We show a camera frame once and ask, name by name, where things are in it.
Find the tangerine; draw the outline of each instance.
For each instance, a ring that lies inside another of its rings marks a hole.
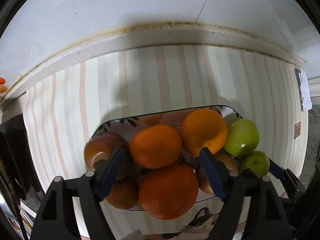
[[[192,208],[198,196],[198,187],[192,168],[172,164],[152,170],[143,178],[139,201],[150,216],[172,220]]]
[[[129,209],[138,203],[138,183],[130,176],[116,180],[110,194],[105,198],[111,206]]]
[[[136,163],[143,168],[161,168],[179,159],[182,141],[174,128],[157,124],[134,135],[130,142],[130,152]]]
[[[7,86],[5,86],[5,85],[0,85],[0,94],[1,93],[4,93],[4,92],[7,92],[8,91],[8,87]]]
[[[220,114],[203,108],[187,115],[182,122],[180,135],[184,148],[193,156],[199,156],[203,147],[208,147],[215,154],[227,140],[228,126]]]

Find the metal screw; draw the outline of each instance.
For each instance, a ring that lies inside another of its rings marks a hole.
[[[59,182],[60,180],[62,180],[61,176],[57,176],[53,179],[54,182]]]
[[[85,176],[86,177],[92,177],[94,175],[94,171],[87,171],[86,173],[85,173]]]
[[[236,171],[229,171],[229,175],[230,175],[231,177],[238,177],[239,173],[236,172]]]
[[[263,176],[263,177],[262,177],[262,180],[263,180],[264,182],[269,182],[269,181],[270,181],[270,178],[269,178],[268,176]]]

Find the sticker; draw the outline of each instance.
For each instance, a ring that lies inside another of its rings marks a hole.
[[[294,137],[293,139],[297,138],[301,133],[301,122],[298,122],[294,125]]]

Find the cat illustration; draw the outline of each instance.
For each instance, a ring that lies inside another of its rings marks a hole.
[[[146,240],[205,240],[213,229],[219,214],[210,214],[207,207],[198,211],[194,219],[180,232],[145,235]]]

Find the decorative wallpaper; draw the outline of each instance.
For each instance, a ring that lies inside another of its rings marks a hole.
[[[316,162],[320,161],[320,105],[314,105],[309,110],[309,130],[306,157],[303,164],[300,181],[307,187],[315,171]]]

